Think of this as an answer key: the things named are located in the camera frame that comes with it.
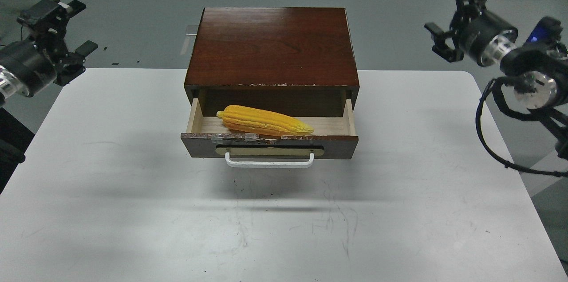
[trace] drawer front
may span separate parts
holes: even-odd
[[[227,148],[282,148],[313,149],[316,159],[351,159],[359,137],[356,135],[282,136],[280,139],[248,139],[246,134],[182,133],[181,139],[192,157],[224,157],[220,149]],[[243,157],[298,157],[282,153]]]

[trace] white table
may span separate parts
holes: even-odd
[[[184,76],[63,89],[0,195],[0,280],[568,280],[469,74],[359,72],[353,159],[308,169],[189,157]]]

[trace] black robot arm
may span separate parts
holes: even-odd
[[[489,11],[486,2],[456,0],[456,13],[448,31],[426,23],[424,27],[434,40],[432,51],[448,62],[460,61],[467,54],[481,67],[498,64],[505,76],[489,82],[481,102],[493,93],[499,110],[507,116],[541,122],[558,139],[558,156],[568,159],[568,117],[554,109],[568,102],[568,56],[566,46],[560,42],[560,21],[544,17],[518,47],[517,28]],[[452,40],[453,47],[448,46],[447,39]],[[503,86],[514,89],[515,98],[527,108],[528,114],[507,106],[501,92]]]

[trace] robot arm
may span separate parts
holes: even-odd
[[[16,93],[32,97],[51,82],[65,86],[85,71],[85,57],[97,44],[86,41],[70,52],[64,41],[69,19],[85,8],[77,0],[69,4],[41,0],[22,11],[18,23],[31,33],[0,50],[0,106]]]
[[[558,139],[558,156],[568,159],[568,117],[554,108],[568,102],[568,52],[560,42],[560,21],[544,17],[519,47],[515,45],[519,35],[517,28],[487,10],[486,1],[456,0],[456,13],[449,31],[434,23],[426,23],[424,27],[434,40],[432,51],[448,62],[463,60],[463,55],[467,54],[481,67],[498,64],[505,76],[489,82],[480,108],[487,96],[493,93],[499,110],[507,116],[541,122]],[[446,43],[450,38],[453,48]],[[514,88],[515,98],[529,114],[515,112],[507,106],[501,91],[503,85]],[[477,111],[480,116],[481,110],[478,108]],[[480,139],[490,151],[481,135]],[[507,167],[514,165],[503,163]]]

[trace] gray floor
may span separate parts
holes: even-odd
[[[20,10],[37,1],[0,0],[2,44],[20,39],[20,26],[14,19]],[[199,23],[204,7],[310,6],[347,8],[355,59],[360,70],[464,70],[474,76],[480,88],[490,78],[500,75],[498,68],[479,68],[471,60],[448,64],[430,51],[430,35],[422,26],[435,21],[447,28],[455,11],[454,0],[80,1],[87,4],[87,10],[69,23],[67,43],[70,48],[86,39],[99,44],[100,48],[87,60],[87,66],[91,68],[185,68],[193,43],[190,41],[184,53],[186,26]],[[527,38],[543,16],[555,17],[564,26],[568,24],[568,0],[489,0],[487,6],[519,28],[519,42]],[[52,85],[31,99],[12,97],[5,108],[36,132],[59,90],[58,86]],[[555,139],[542,126],[511,120],[500,114],[492,102],[489,108],[515,162],[533,165],[554,150]],[[567,185],[568,179],[559,181],[533,199],[551,237],[554,232],[552,240],[557,246],[568,245],[565,226]],[[568,256],[565,248],[557,250],[559,254],[564,252],[560,254],[564,258]]]

